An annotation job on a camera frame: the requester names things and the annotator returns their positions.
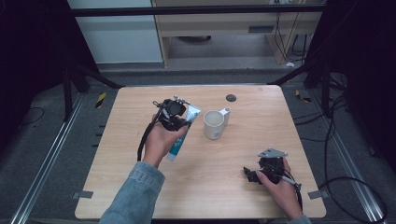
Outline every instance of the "camera lens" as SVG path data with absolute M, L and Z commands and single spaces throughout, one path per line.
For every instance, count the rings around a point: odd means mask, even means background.
M 167 107 L 166 111 L 171 115 L 178 115 L 180 113 L 181 105 L 175 102 L 170 102 Z

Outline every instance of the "wooden table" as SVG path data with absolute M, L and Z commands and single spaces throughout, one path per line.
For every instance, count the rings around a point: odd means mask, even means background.
M 228 102 L 226 96 L 236 96 Z M 259 168 L 259 152 L 273 147 L 289 153 L 291 173 L 303 184 L 304 212 L 324 217 L 303 146 L 278 86 L 175 86 L 120 89 L 80 198 L 78 218 L 100 218 L 136 162 L 143 132 L 162 102 L 178 95 L 202 108 L 175 161 L 163 159 L 166 176 L 153 218 L 277 218 L 284 217 L 266 189 L 249 183 L 243 167 Z M 204 136 L 204 113 L 230 107 L 228 126 L 218 140 Z

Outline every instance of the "metal bracket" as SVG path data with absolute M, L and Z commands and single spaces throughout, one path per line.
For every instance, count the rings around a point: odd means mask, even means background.
M 328 198 L 330 193 L 327 190 L 308 191 L 308 196 L 309 199 L 314 200 L 316 198 Z
M 278 158 L 278 157 L 286 157 L 288 156 L 288 153 L 270 147 L 267 150 L 259 153 L 258 156 L 262 158 Z
M 93 191 L 82 190 L 80 192 L 74 192 L 72 198 L 73 199 L 79 199 L 79 198 L 88 198 L 88 199 L 90 199 L 90 198 L 92 198 L 92 195 L 93 195 Z

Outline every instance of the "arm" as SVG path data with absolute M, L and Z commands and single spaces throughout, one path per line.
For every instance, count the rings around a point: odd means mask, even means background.
M 283 163 L 285 165 L 285 169 L 290 172 L 288 161 L 285 158 L 283 159 Z M 271 193 L 277 206 L 279 206 L 284 211 L 286 217 L 291 220 L 290 223 L 311 223 L 303 214 L 303 211 L 298 204 L 293 185 L 283 179 L 276 185 L 262 172 L 257 171 L 256 174 L 262 184 Z
M 186 131 L 187 126 L 178 132 L 169 132 L 161 123 L 154 125 L 145 144 L 143 160 L 134 166 L 99 223 L 151 222 L 155 203 L 165 180 L 157 168 L 163 156 Z

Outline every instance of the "gray floor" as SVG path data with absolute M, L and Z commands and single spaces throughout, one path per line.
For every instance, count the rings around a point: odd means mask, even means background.
M 301 49 L 301 41 L 296 50 Z M 285 76 L 293 68 L 277 64 L 264 36 L 212 36 L 209 41 L 200 38 L 174 38 L 166 68 L 136 68 L 131 72 L 106 71 L 109 79 L 127 86 L 139 85 L 186 85 L 186 84 L 265 84 Z M 372 157 L 369 146 L 347 111 L 347 105 L 334 112 L 336 133 L 332 133 L 327 150 L 325 138 L 329 120 L 321 117 L 307 124 L 298 125 L 321 113 L 317 101 L 307 103 L 296 97 L 295 90 L 306 93 L 311 99 L 320 96 L 320 86 L 305 90 L 304 74 L 282 86 L 290 113 L 295 118 L 297 131 L 302 139 L 306 156 L 318 185 L 325 181 L 324 160 L 328 162 L 329 178 L 350 175 L 361 180 L 380 193 L 389 210 L 387 223 L 396 223 L 395 174 L 382 158 Z M 117 95 L 102 83 L 90 79 L 91 89 L 87 94 L 74 91 L 74 100 L 81 99 L 81 108 L 65 139 L 56 161 L 50 168 L 47 181 L 37 195 L 35 206 L 29 214 L 28 223 L 80 223 L 74 216 L 77 200 L 72 196 L 82 190 L 94 157 L 103 125 Z M 101 108 L 95 108 L 101 92 L 106 99 Z M 333 99 L 342 95 L 332 91 Z M 11 140 L 10 152 L 1 159 L 0 169 L 0 223 L 8 220 L 17 211 L 28 189 L 35 180 L 42 162 L 46 159 L 57 133 L 63 125 L 64 105 L 62 86 L 44 91 L 32 102 L 25 123 Z M 351 172 L 354 165 L 357 173 Z M 364 209 L 361 186 L 349 181 L 331 184 L 332 196 L 353 213 L 369 220 Z M 314 223 L 360 223 L 344 213 L 331 198 L 324 199 L 327 215 L 314 219 Z M 153 223 L 259 223 L 257 220 L 189 220 Z

